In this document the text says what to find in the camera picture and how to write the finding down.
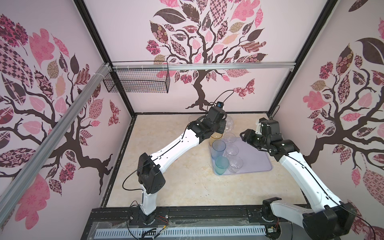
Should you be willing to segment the clear glass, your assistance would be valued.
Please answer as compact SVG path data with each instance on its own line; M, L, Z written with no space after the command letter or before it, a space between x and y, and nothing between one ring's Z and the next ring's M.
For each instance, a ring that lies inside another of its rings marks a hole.
M239 148L234 144L228 144L225 149L226 157L236 157L239 154Z
M237 173L243 167L243 160L238 156L229 156L229 171Z
M237 140L237 137L233 133L225 133L223 140L227 144L232 144Z

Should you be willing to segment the amber plastic cup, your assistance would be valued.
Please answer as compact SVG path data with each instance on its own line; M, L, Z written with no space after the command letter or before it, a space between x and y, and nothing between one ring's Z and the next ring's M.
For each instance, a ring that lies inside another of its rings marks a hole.
M209 138L209 145L210 145L210 147L212 147L214 141L220 140L222 137L223 137L223 134L213 133L211 135L211 137Z

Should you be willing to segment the teal dimpled plastic cup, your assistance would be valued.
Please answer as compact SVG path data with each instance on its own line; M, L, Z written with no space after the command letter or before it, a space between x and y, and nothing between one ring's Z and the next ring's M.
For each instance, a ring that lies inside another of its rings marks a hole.
M214 170L217 175L223 175L228 169L230 163L226 157L220 156L215 159Z

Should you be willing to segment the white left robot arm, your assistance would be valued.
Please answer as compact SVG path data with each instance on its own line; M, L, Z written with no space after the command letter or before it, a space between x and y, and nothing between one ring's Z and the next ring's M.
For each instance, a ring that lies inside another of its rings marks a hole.
M222 134L227 122L224 103L217 102L208 112L190 122L183 133L169 145L156 153L143 153L139 157L138 181L143 190L141 212L150 216L156 210L157 193L165 185L163 173L168 167L191 148L208 140L214 133Z

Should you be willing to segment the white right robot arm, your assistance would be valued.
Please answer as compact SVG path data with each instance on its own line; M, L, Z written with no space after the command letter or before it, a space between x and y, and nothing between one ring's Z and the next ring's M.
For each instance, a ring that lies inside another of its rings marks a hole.
M356 208L351 203L343 203L322 182L293 141L283 139L278 121L261 118L256 130L247 129L240 137L274 157L291 174L311 206L307 209L279 197L266 199L262 205L265 221L286 219L302 227L312 240L332 240L350 232Z

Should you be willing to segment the frosted dimpled clear cup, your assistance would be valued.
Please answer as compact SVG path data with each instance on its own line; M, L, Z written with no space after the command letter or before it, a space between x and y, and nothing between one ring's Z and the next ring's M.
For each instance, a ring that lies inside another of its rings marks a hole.
M231 132L234 129L234 120L231 116L227 116L226 118L226 127L225 132Z

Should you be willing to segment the blue ribbed plastic cup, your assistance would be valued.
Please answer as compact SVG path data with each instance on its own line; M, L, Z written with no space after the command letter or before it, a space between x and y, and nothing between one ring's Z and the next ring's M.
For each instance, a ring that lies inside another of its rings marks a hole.
M211 146L211 157L213 160L216 160L218 157L221 157L226 150L226 143L222 140L215 140Z

